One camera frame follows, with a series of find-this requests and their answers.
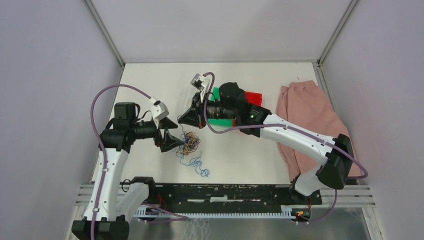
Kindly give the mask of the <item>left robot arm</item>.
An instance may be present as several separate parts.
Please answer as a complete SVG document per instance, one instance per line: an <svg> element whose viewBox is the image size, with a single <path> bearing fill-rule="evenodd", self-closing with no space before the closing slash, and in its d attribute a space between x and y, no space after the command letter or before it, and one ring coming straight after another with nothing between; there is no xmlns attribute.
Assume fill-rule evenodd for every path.
<svg viewBox="0 0 424 240"><path fill-rule="evenodd" d="M113 118L99 135L97 177L88 206L81 220L75 220L71 233L79 240L126 240L130 221L140 205L156 200L158 195L152 177L134 177L122 199L118 199L124 166L131 147L137 140L152 139L162 153L182 146L184 142L169 130L178 125L168 118L167 106L153 100L149 121L139 117L140 105L118 102Z"/></svg>

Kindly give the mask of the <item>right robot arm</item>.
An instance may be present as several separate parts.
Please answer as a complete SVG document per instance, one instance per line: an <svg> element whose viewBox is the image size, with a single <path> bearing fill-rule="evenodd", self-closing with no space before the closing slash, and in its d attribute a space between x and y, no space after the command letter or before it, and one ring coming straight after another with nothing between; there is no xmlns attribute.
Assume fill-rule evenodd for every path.
<svg viewBox="0 0 424 240"><path fill-rule="evenodd" d="M235 120L235 129L246 135L272 140L312 158L317 166L299 173L289 189L289 199L302 204L317 190L329 187L342 190L349 178L354 162L351 140L340 133L337 137L299 127L250 103L244 90L236 82L222 84L218 100L209 100L204 87L194 94L190 108L177 121L202 129L210 119Z"/></svg>

